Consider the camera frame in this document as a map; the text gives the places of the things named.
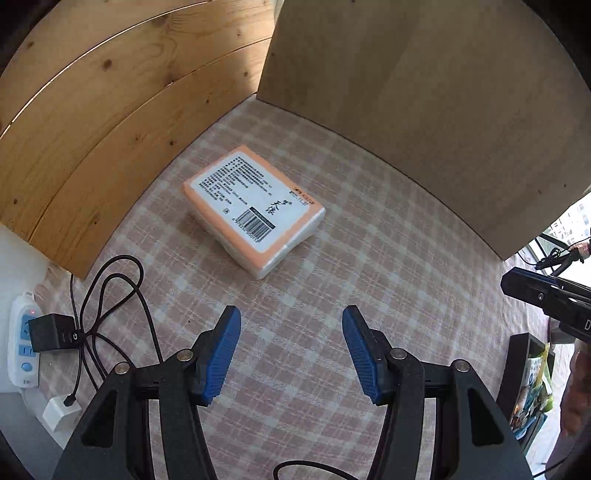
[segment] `white plug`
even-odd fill
[[[68,395],[53,397],[43,411],[43,420],[47,423],[52,432],[73,430],[76,419],[82,411],[82,407],[74,400],[69,407],[64,405]]]

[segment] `wooden panel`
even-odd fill
[[[273,28],[264,0],[216,0],[141,24],[72,64],[0,139],[2,223],[28,240],[66,179],[124,117]]]
[[[85,277],[127,211],[163,168],[256,92],[268,47],[266,40],[216,60],[169,85],[125,118],[67,179],[31,244]]]
[[[391,163],[502,258],[591,183],[591,94],[520,0],[290,0],[258,98]]]
[[[0,133],[62,68],[103,40],[197,0],[61,0],[29,33],[0,76]]]

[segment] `black clamp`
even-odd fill
[[[54,480],[154,480],[148,400],[160,401],[170,480],[215,480],[196,406],[219,395],[241,330],[240,311],[226,307],[213,330],[162,364],[113,368],[80,419]]]
[[[429,364],[392,348],[354,305],[343,312],[343,334],[363,392],[388,406],[368,480],[414,480],[425,398],[437,399],[431,480],[531,480],[507,420],[470,363]]]

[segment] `white wall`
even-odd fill
[[[8,379],[8,316],[12,302],[24,290],[33,290],[47,272],[49,260],[0,225],[0,393],[18,391]]]

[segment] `orange tissue pack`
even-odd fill
[[[185,181],[183,192],[204,228],[257,280],[306,240],[326,212],[244,145]]]

